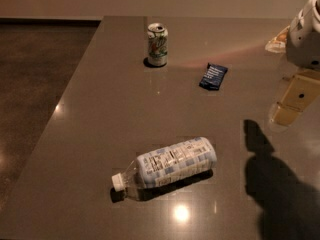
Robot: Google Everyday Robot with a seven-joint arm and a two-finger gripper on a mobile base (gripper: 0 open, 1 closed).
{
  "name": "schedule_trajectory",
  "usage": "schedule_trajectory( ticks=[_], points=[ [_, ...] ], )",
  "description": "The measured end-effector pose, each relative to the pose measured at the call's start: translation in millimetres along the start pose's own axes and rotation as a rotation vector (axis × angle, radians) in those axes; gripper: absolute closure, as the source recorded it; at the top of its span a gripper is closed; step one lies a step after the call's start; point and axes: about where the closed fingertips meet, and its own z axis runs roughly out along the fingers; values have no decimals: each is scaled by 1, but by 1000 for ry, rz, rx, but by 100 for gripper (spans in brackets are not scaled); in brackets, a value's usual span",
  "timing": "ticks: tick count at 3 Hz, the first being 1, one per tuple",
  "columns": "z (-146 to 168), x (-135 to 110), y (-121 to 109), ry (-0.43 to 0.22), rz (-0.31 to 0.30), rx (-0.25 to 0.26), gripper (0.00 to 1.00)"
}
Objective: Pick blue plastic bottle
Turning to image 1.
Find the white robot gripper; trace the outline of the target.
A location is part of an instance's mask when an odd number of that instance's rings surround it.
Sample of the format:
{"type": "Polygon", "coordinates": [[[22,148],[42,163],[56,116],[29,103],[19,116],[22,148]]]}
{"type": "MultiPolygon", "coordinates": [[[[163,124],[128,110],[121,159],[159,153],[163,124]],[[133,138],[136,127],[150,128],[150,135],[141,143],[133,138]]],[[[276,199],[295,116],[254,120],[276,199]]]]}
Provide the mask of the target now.
{"type": "Polygon", "coordinates": [[[320,0],[308,0],[292,20],[286,55],[289,62],[308,69],[288,80],[272,108],[270,121],[281,127],[290,126],[320,96],[320,0]]]}

